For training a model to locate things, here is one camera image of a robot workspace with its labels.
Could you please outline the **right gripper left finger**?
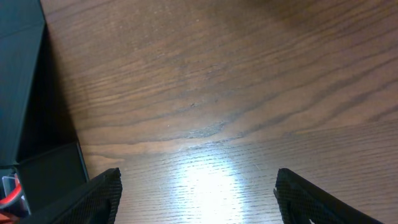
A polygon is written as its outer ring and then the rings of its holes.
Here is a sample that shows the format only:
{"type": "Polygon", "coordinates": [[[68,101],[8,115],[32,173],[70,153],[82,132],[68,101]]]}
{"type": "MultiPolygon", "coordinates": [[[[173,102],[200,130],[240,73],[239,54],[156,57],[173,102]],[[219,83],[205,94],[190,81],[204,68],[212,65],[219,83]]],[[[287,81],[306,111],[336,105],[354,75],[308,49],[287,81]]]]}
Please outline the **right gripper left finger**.
{"type": "Polygon", "coordinates": [[[20,224],[113,224],[123,186],[118,168],[104,171],[20,224]]]}

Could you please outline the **dark green box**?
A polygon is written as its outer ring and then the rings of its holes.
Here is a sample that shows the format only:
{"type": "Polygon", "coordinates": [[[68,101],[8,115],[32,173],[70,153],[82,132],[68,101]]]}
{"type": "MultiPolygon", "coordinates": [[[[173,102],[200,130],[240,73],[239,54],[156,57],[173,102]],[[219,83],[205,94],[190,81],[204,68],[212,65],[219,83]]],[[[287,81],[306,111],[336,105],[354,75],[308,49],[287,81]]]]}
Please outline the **dark green box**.
{"type": "Polygon", "coordinates": [[[1,178],[19,179],[23,215],[88,182],[38,0],[1,2],[1,178]]]}

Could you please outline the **red handled pliers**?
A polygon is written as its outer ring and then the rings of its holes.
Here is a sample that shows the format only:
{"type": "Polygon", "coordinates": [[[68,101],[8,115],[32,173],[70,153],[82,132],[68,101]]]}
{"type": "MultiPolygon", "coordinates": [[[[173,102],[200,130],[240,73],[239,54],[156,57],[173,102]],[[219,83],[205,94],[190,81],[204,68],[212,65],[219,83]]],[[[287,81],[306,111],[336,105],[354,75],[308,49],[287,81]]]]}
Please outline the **red handled pliers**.
{"type": "Polygon", "coordinates": [[[13,224],[19,221],[19,217],[5,212],[4,209],[11,206],[22,195],[21,184],[17,184],[15,189],[5,198],[1,199],[1,224],[13,224]]]}

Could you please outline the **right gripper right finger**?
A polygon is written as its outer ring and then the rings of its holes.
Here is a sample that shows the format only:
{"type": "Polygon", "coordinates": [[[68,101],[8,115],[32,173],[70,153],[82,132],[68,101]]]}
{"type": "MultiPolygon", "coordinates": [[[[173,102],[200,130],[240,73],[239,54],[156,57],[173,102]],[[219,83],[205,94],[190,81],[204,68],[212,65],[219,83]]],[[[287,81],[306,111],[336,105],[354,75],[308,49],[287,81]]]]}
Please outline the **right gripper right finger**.
{"type": "Polygon", "coordinates": [[[274,195],[285,224],[381,224],[287,168],[278,170],[274,195]]]}

